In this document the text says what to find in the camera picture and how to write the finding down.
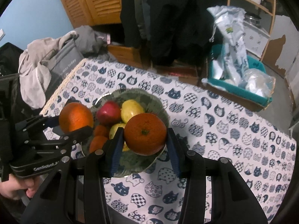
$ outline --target tangerine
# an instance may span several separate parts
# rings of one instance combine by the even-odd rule
[[[124,129],[128,148],[139,155],[153,155],[165,146],[167,128],[162,120],[151,113],[133,116]]]
[[[109,137],[109,130],[104,125],[97,125],[94,130],[94,136],[104,136]]]
[[[89,152],[92,153],[97,149],[101,149],[108,140],[105,136],[95,136],[89,146]]]
[[[79,102],[72,102],[63,107],[59,115],[59,126],[64,133],[69,133],[87,125],[91,128],[94,125],[89,108]]]

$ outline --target floor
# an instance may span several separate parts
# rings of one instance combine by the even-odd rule
[[[289,96],[289,89],[283,78],[270,68],[265,68],[268,75],[276,78],[276,84],[274,93],[272,94],[273,101],[265,110],[257,114],[275,125],[282,132],[288,134],[292,119],[292,103]]]

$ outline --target screw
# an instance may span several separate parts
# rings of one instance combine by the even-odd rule
[[[102,155],[104,153],[104,151],[102,150],[102,149],[97,149],[96,151],[95,151],[95,154],[96,155]]]
[[[194,156],[194,155],[195,155],[195,151],[193,151],[193,150],[188,150],[188,151],[187,151],[187,154],[188,154],[189,156]]]
[[[61,161],[63,161],[63,162],[67,162],[67,161],[69,161],[70,160],[70,157],[69,156],[64,156],[62,159],[61,159]]]
[[[227,159],[226,157],[222,157],[222,158],[220,158],[220,161],[221,161],[222,163],[228,163],[228,159]]]

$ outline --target teal basket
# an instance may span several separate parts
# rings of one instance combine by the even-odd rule
[[[214,45],[212,47],[212,51],[211,51],[211,55],[213,54],[214,58],[217,58],[220,53],[221,53],[221,49],[222,49],[222,45]],[[248,64],[249,64],[249,68],[256,68],[264,73],[266,73],[265,67],[264,65],[259,62],[258,60],[247,56],[247,60],[248,60]],[[231,85],[229,83],[226,83],[223,80],[218,80],[218,79],[214,79],[213,78],[213,66],[212,63],[209,63],[209,73],[208,73],[208,82],[214,86],[218,86],[218,87],[223,87],[225,88],[229,93],[237,95],[239,97],[242,97],[244,99],[253,101],[261,106],[263,106],[264,108],[268,106],[269,103],[272,102],[272,97],[267,99],[261,96],[258,96],[254,93],[251,93],[243,88],[240,87],[236,87],[234,85]]]

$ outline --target cat pattern tablecloth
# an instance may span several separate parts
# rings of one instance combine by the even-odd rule
[[[261,204],[268,221],[288,189],[296,158],[296,142],[270,122],[241,105],[200,87],[181,83],[118,62],[84,59],[65,79],[42,110],[59,115],[74,97],[87,107],[108,92],[141,88],[157,96],[170,115],[170,126],[189,149],[203,157],[227,157]],[[52,129],[48,139],[57,139]],[[81,157],[73,147],[72,157]],[[144,172],[104,179],[107,204],[143,224],[176,224],[183,203],[185,179],[174,174],[168,152]],[[205,222],[211,216],[211,183],[207,177]]]

